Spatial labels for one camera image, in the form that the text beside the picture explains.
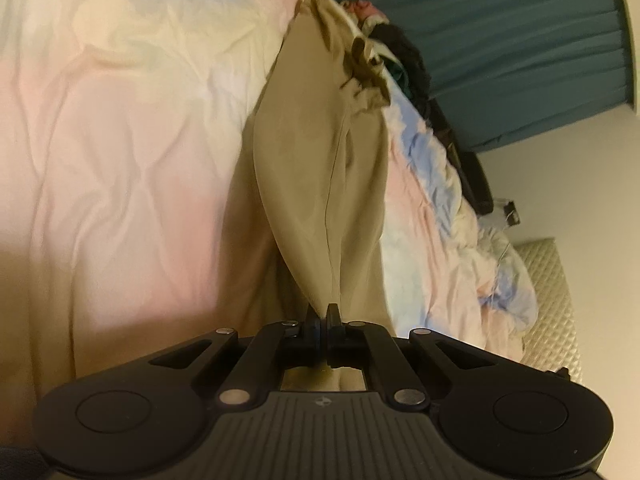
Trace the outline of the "tan printed t-shirt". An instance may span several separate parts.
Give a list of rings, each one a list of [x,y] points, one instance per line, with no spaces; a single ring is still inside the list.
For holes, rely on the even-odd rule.
[[[380,239],[390,92],[366,40],[331,0],[300,0],[231,181],[218,268],[202,304],[152,301],[90,352],[99,372],[215,328],[243,336],[336,304],[390,326]]]

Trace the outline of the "pile of mixed clothes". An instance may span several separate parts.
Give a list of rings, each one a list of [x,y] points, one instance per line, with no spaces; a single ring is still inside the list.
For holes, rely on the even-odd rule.
[[[479,216],[494,211],[494,198],[480,161],[463,151],[444,112],[431,92],[431,76],[419,49],[404,31],[367,0],[344,0],[343,9],[378,52],[396,84],[444,146],[448,162],[461,180],[462,194]]]

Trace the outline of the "quilted beige headboard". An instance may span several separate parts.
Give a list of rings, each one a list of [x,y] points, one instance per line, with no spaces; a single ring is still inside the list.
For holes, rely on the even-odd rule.
[[[555,372],[565,367],[573,382],[582,382],[575,312],[570,288],[554,238],[519,244],[516,250],[532,280],[538,318],[524,335],[522,363]]]

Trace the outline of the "pastel tie-dye duvet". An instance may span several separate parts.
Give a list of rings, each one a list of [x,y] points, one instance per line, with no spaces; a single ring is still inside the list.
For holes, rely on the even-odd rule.
[[[323,310],[255,183],[247,122],[299,0],[1,0],[1,441],[32,444],[50,390],[219,326]],[[526,267],[480,226],[396,84],[332,180],[374,169],[372,300],[348,320],[425,326],[512,360],[536,321]]]

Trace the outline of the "blue curtain right panel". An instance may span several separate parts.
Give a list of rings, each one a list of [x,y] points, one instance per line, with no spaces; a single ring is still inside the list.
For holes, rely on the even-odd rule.
[[[460,144],[482,152],[627,104],[623,0],[368,0],[420,50]]]

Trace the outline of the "wall socket with charger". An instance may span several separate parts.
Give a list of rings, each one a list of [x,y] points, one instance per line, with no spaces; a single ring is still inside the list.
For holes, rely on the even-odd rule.
[[[506,229],[518,226],[521,223],[518,208],[516,208],[513,200],[497,200],[496,211],[498,212],[499,220]]]

